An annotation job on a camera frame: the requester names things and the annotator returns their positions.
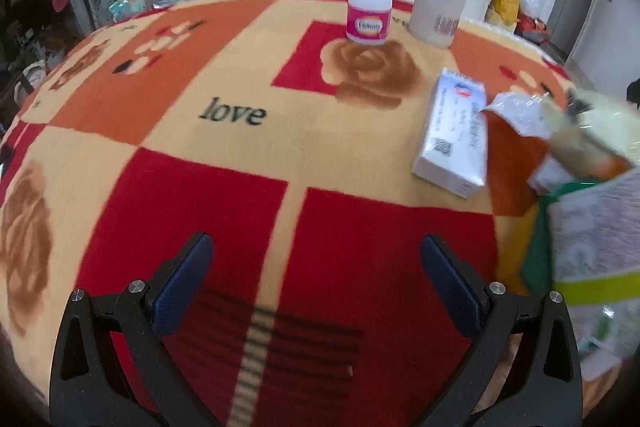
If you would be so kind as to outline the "green printed plastic bag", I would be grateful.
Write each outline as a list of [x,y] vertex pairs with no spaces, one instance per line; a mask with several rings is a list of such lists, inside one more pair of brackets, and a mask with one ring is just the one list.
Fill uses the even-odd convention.
[[529,294],[557,291],[594,381],[639,347],[639,170],[540,195],[521,267]]

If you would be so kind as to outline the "orange yellow snack bag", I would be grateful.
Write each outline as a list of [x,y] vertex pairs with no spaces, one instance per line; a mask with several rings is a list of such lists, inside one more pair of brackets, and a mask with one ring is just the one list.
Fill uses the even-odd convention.
[[529,178],[539,194],[578,179],[610,181],[639,166],[639,107],[597,91],[570,89],[559,108],[545,96],[548,154]]

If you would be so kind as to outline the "clear white plastic wrapper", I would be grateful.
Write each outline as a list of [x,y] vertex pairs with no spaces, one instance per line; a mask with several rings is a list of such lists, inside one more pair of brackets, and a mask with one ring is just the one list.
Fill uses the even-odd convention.
[[505,121],[519,136],[549,140],[552,135],[544,119],[544,100],[538,95],[501,92],[483,108]]

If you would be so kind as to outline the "white blue medicine box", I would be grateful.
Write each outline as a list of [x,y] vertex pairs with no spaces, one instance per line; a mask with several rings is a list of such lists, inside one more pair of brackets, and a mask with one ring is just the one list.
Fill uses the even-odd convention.
[[443,69],[411,172],[465,199],[480,191],[487,176],[486,105],[483,83]]

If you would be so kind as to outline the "red orange patterned blanket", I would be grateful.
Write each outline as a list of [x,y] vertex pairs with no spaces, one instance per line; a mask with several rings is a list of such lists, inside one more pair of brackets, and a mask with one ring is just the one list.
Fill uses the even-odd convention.
[[70,293],[117,294],[204,232],[214,263],[166,346],[223,423],[413,421],[468,347],[420,240],[522,291],[547,153],[490,117],[475,195],[413,176],[435,81],[563,103],[570,80],[470,22],[427,46],[409,12],[395,3],[382,46],[346,38],[346,0],[194,1],[79,43],[4,138],[2,386],[47,417]]

